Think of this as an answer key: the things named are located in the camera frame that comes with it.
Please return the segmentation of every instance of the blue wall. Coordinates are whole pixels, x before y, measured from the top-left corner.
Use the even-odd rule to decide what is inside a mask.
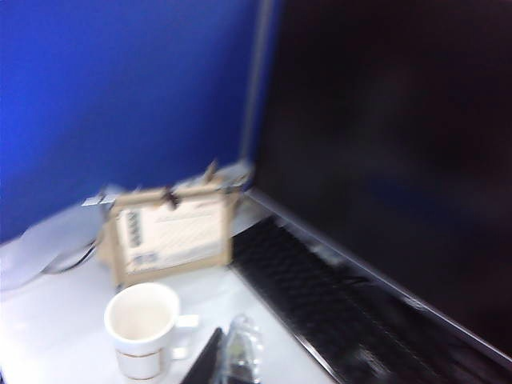
[[[236,160],[258,1],[0,7],[0,241],[105,183]]]

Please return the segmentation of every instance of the black keyboard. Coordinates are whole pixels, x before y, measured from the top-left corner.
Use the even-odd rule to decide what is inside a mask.
[[[420,342],[388,326],[357,285],[272,218],[235,236],[233,266],[337,381],[452,382]]]

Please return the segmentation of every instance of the desk surface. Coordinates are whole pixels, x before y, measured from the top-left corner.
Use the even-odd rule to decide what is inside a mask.
[[[234,232],[261,212],[244,202]],[[184,314],[198,314],[201,326],[186,360],[173,362],[164,383],[180,383],[204,344],[240,313],[259,325],[265,343],[262,382],[332,383],[327,373],[232,270],[196,270],[160,282],[182,300]],[[114,349],[103,327],[103,311],[114,295],[110,272],[93,258],[56,276],[42,276],[1,297],[0,366],[7,384],[123,383]]]

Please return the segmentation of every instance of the black monitor screen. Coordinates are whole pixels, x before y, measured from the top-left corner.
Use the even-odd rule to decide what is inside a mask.
[[[512,2],[284,5],[255,185],[512,355]]]

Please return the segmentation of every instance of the black cable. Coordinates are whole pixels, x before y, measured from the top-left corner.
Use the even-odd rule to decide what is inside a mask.
[[[68,270],[72,270],[72,269],[76,268],[77,266],[80,266],[81,264],[87,262],[90,259],[90,256],[92,255],[92,253],[94,252],[95,249],[96,249],[96,244],[95,244],[95,242],[92,242],[92,243],[90,243],[90,247],[87,250],[87,252],[85,252],[84,255],[79,260],[77,260],[74,264],[71,264],[70,266],[62,268],[61,270],[46,270],[46,269],[44,269],[42,271],[42,273],[43,274],[62,274],[64,272],[67,272]]]

